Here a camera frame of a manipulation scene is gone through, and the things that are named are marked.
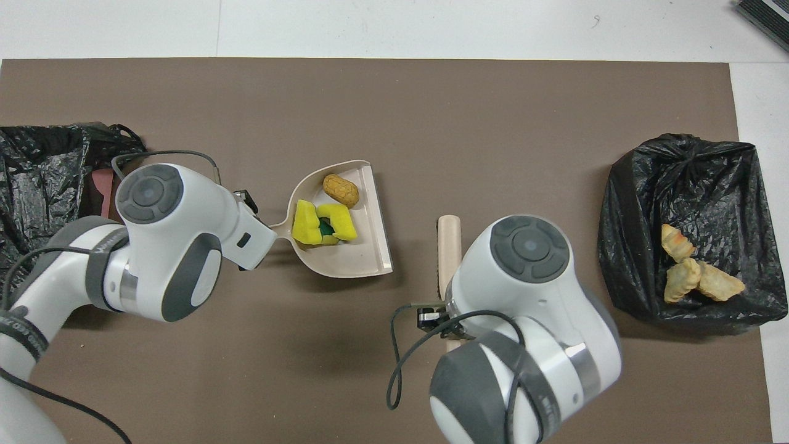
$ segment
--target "brown paper surface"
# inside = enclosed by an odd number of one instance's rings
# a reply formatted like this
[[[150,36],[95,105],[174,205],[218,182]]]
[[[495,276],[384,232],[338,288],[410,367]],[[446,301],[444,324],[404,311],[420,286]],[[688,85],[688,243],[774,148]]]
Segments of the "brown paper surface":
[[[662,133],[737,139],[720,64],[3,62],[0,125],[90,121],[127,125],[153,150],[208,153],[269,224],[303,176],[368,160],[394,260],[390,275],[334,280],[279,241],[254,271],[225,262],[207,304],[173,325],[80,309],[32,381],[109,416],[135,443],[443,442],[427,395],[440,340],[406,364],[401,407],[384,404],[388,317],[437,298],[438,217],[461,217],[467,247],[501,216],[546,216],[570,237],[581,282],[610,307],[596,260],[610,165]],[[164,157],[210,172],[200,159]],[[623,375],[550,442],[770,440],[758,331],[698,344],[613,314]],[[413,325],[398,323],[403,347],[421,335]],[[83,413],[38,402],[69,442],[117,441]]]

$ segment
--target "black garbage bag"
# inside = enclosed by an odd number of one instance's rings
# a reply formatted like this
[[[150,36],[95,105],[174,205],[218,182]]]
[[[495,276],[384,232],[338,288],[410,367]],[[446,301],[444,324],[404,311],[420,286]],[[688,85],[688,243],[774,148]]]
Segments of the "black garbage bag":
[[[678,228],[693,258],[739,278],[725,303],[691,291],[664,302],[674,260],[660,226]],[[787,314],[770,211],[753,145],[664,134],[611,168],[600,214],[598,258],[614,306],[643,321],[698,335],[735,335]]]
[[[93,170],[143,151],[142,140],[122,125],[0,127],[0,282],[21,255],[46,245],[63,225],[98,213],[86,198]],[[14,277],[12,288],[31,268]]]

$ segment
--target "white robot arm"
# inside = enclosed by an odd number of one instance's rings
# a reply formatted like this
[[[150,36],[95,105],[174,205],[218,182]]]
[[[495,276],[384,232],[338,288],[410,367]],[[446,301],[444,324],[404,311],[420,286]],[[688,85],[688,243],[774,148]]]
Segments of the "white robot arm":
[[[14,297],[5,294],[0,368],[11,377],[0,379],[0,442],[65,442],[8,379],[28,380],[73,310],[92,303],[177,321],[211,294],[222,257],[254,269],[276,239],[239,198],[178,165],[135,170],[121,182],[116,206],[125,226],[97,216],[66,225],[47,247],[67,251],[45,253]]]
[[[541,442],[619,377],[615,324],[581,288],[569,240],[545,219],[508,216],[487,227],[446,301],[435,328],[473,338],[440,359],[430,385],[431,410],[452,444]]]

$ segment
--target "white dustpan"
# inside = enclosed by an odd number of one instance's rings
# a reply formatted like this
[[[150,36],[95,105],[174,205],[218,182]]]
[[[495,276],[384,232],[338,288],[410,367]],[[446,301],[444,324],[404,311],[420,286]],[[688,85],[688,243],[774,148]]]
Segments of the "white dustpan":
[[[338,245],[308,246],[297,242],[290,234],[293,228],[296,202],[309,201],[315,206],[337,203],[323,191],[323,178],[336,174],[356,184],[359,203],[350,215],[358,237]],[[376,183],[372,178],[372,167],[366,160],[351,160],[321,168],[303,178],[288,202],[285,220],[271,226],[281,239],[293,244],[296,255],[312,271],[328,277],[367,277],[392,272],[387,235],[383,229],[383,217],[378,202]]]

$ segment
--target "white table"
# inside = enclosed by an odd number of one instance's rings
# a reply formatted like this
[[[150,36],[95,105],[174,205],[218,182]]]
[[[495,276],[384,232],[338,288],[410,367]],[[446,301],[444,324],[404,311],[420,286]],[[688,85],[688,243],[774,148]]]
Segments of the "white table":
[[[4,58],[95,57],[728,62],[789,273],[789,53],[728,0],[0,2],[0,69]],[[789,442],[789,319],[761,335],[772,437]]]

